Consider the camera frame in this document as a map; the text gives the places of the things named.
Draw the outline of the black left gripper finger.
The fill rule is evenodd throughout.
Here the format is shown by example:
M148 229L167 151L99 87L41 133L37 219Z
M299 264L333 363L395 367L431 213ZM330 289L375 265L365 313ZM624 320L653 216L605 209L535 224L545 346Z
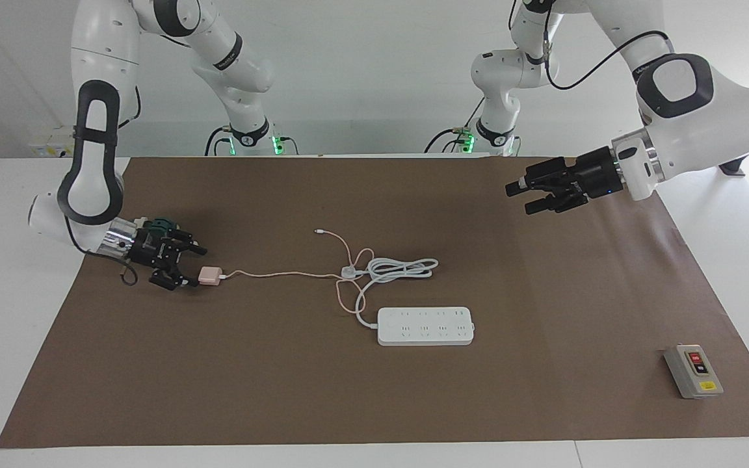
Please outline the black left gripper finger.
M524 176L505 186L509 198L522 194L527 190L543 190L553 192L564 186L567 166L565 158L549 158L543 162L532 164Z
M545 196L545 198L535 200L524 205L524 210L527 215L535 215L541 213L541 211L553 211L554 213L564 213L577 207L577 196L574 194L565 194L562 196L554 196L553 194Z

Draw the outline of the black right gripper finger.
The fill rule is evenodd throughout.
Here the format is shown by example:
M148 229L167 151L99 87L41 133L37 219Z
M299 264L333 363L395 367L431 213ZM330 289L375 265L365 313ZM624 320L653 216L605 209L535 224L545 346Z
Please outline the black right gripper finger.
M202 248L188 231L170 229L166 232L166 242L177 252L192 252L196 255L206 255L208 249Z
M163 269L155 269L149 278L149 283L158 285L158 287L169 291L174 291L178 287L184 287L184 285L188 287L199 286L197 278L188 278L188 276L180 273L179 270Z

